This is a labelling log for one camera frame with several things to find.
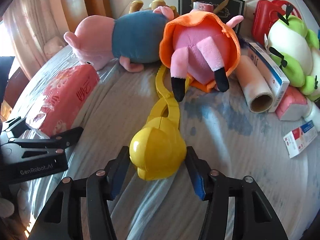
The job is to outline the small red white box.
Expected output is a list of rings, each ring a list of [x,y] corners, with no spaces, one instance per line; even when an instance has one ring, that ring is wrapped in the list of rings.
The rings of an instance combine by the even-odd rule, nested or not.
[[[306,149],[317,137],[317,129],[312,120],[292,130],[283,137],[289,158],[294,158]]]

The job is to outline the plastic wrap roll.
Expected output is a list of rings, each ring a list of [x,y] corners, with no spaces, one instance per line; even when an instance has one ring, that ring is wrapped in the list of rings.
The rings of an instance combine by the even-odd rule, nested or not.
[[[263,113],[271,108],[273,94],[264,77],[248,56],[241,55],[235,75],[251,112]]]

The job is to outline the pink white bottle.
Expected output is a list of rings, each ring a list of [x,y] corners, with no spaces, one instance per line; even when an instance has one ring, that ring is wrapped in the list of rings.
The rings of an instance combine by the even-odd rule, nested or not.
[[[289,86],[275,111],[280,121],[312,121],[319,132],[319,104],[310,101],[297,88]]]

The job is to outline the pig plush blue shirt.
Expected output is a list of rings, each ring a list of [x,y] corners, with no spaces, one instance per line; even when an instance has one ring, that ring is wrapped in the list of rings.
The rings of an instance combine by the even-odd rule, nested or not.
[[[83,19],[75,32],[63,38],[82,64],[95,70],[113,59],[128,72],[140,72],[145,64],[159,61],[159,45],[165,25],[174,19],[170,7],[133,12],[118,19],[93,15]]]

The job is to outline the white blue medicine box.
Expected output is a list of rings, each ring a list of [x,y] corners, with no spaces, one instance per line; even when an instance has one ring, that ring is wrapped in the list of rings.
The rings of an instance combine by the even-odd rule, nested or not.
[[[278,65],[258,44],[248,42],[247,48],[249,58],[258,68],[273,94],[273,103],[268,111],[275,112],[290,82]]]

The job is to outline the brown teddy bear plush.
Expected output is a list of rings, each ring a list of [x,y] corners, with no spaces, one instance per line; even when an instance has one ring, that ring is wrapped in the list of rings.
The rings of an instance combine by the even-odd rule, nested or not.
[[[168,6],[164,0],[153,0],[146,8],[143,8],[144,7],[143,1],[135,0],[130,5],[129,14],[133,12],[138,12],[141,10],[154,10],[159,6],[170,7],[170,9],[174,13],[174,18],[177,18],[179,16],[179,13],[177,12],[177,8],[173,5]]]

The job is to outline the pig plush orange dress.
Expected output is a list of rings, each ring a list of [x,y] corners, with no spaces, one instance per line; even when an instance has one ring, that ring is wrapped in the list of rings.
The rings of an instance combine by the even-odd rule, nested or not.
[[[240,43],[233,28],[243,21],[237,15],[227,23],[207,11],[192,10],[165,25],[159,46],[161,62],[170,69],[175,99],[181,102],[185,82],[209,93],[229,90],[228,76],[238,66]]]

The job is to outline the green frog plush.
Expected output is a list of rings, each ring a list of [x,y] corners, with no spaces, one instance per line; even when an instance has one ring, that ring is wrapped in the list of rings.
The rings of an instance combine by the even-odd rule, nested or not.
[[[292,4],[264,36],[264,47],[272,60],[309,100],[319,100],[319,39],[305,22],[292,14]]]

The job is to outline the red bear mini suitcase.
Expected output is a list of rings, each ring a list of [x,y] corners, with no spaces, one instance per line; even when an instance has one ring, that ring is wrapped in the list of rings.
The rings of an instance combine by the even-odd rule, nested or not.
[[[290,2],[286,0],[259,0],[257,2],[252,25],[253,39],[260,45],[264,45],[264,35],[268,35],[272,25],[278,20],[277,13],[285,14],[286,6]],[[293,6],[292,15],[302,18],[297,8]]]

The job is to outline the black gift box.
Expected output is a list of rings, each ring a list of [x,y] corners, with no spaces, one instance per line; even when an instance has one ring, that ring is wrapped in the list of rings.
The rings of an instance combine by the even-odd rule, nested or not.
[[[193,9],[194,2],[210,4],[215,10],[220,4],[223,8],[215,14],[223,23],[227,23],[231,18],[244,15],[244,0],[178,0],[178,12],[180,15],[186,14]]]

